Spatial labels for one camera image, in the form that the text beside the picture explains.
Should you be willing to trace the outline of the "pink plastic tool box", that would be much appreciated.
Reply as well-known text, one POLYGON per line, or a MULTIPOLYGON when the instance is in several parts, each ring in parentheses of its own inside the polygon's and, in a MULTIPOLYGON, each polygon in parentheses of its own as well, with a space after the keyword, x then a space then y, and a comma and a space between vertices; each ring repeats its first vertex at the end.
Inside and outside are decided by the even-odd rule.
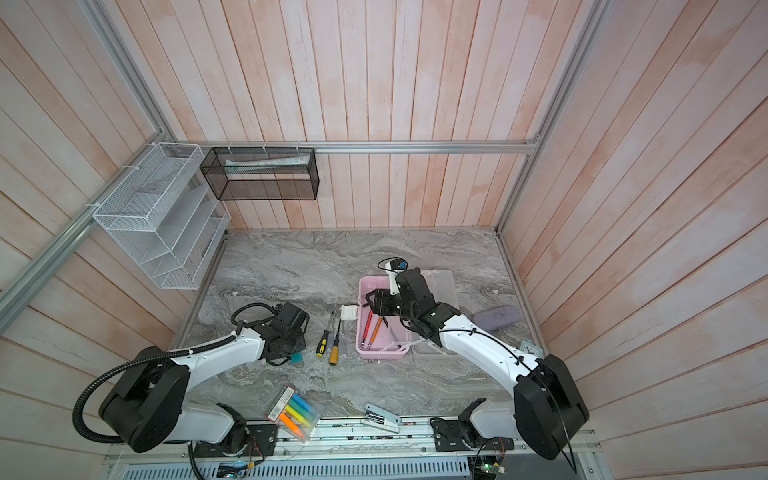
MULTIPOLYGON (((449 270, 423 270, 429 289, 438 302, 448 303, 457 307, 459 302, 456 295, 453 273, 449 270)), ((395 316, 388 316, 383 321, 378 336, 370 350, 360 350, 358 343, 362 335, 362 323, 368 315, 367 301, 364 295, 376 288, 389 288, 386 275, 364 276, 358 283, 357 319, 355 320, 354 350, 365 360, 402 360, 408 353, 415 357, 439 358, 450 356, 451 352, 438 347, 431 341, 420 338, 416 333, 407 330, 395 316)), ((379 316, 373 316, 370 338, 379 316)))

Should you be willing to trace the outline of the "black yellow screwdriver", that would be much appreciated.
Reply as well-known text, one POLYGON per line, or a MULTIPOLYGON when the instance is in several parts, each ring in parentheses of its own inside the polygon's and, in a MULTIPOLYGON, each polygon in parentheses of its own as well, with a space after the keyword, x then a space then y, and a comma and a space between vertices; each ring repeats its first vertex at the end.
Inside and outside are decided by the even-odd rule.
POLYGON ((329 339, 329 336, 330 336, 331 328, 332 328, 333 323, 334 323, 334 319, 335 319, 335 312, 331 311, 331 314, 330 314, 329 320, 327 322, 326 328, 323 330, 323 333, 322 333, 322 335, 320 337, 320 340, 318 341, 317 346, 316 346, 316 355, 319 358, 322 358, 323 355, 325 354, 326 350, 327 350, 328 339, 329 339))

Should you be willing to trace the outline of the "orange handled screwdriver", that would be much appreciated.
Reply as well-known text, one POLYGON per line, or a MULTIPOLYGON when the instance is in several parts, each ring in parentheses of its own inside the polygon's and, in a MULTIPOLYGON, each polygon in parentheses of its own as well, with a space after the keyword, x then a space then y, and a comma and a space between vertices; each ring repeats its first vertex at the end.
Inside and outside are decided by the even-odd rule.
POLYGON ((336 334, 334 336, 330 358, 329 358, 329 364, 331 366, 336 366, 339 361, 339 343, 340 343, 340 332, 341 332, 341 321, 338 321, 336 334))

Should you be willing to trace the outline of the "teal utility knife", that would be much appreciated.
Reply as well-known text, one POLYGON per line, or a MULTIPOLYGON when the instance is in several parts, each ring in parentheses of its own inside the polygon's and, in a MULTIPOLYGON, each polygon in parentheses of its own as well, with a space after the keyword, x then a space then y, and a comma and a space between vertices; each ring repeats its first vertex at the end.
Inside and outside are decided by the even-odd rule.
POLYGON ((304 365, 303 354, 301 352, 293 354, 291 356, 291 364, 296 368, 302 368, 304 365))

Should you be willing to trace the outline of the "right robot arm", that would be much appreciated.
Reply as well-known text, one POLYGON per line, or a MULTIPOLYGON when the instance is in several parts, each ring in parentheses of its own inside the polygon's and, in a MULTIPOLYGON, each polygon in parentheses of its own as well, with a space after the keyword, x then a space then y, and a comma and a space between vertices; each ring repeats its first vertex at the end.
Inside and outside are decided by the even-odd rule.
POLYGON ((564 361, 514 348, 473 323, 458 308, 437 300, 417 268, 399 266, 385 276, 359 282, 357 349, 376 358, 404 345, 403 334, 458 354, 496 380, 508 401, 474 400, 439 430, 471 449, 488 441, 520 438, 536 454, 554 460, 570 450, 571 440, 589 411, 564 361))

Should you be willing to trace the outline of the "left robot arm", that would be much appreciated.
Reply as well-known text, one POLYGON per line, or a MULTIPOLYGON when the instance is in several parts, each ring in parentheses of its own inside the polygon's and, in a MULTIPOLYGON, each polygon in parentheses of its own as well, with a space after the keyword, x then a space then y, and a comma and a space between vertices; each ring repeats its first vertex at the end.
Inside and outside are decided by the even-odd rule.
POLYGON ((309 315, 289 302, 256 302, 237 309, 230 321, 233 331, 220 339, 173 351, 148 347, 103 374, 101 383, 117 380, 99 407, 114 433, 98 434, 76 418, 79 433, 97 443, 125 443, 136 453, 164 443, 204 442, 227 455, 241 454, 248 444, 246 419, 225 403, 195 405, 186 395, 239 365, 287 363, 306 346, 309 315))

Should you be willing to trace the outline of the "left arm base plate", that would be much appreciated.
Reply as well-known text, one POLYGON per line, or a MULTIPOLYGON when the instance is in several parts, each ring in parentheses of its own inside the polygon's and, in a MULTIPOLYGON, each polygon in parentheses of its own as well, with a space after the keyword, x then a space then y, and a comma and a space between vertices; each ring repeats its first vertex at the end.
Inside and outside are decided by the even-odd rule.
POLYGON ((193 450, 196 459, 214 457, 255 457, 274 455, 279 429, 272 423, 247 426, 236 424, 233 431, 216 444, 198 442, 193 450))

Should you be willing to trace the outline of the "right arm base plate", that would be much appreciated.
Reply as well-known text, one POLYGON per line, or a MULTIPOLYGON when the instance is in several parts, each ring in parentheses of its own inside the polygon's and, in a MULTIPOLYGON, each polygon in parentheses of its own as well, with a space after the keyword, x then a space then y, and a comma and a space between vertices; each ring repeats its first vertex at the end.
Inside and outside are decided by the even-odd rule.
POLYGON ((511 438, 486 439, 468 421, 432 417, 429 419, 429 425, 433 430, 434 446, 438 452, 469 451, 486 447, 502 452, 514 449, 514 441, 511 438))

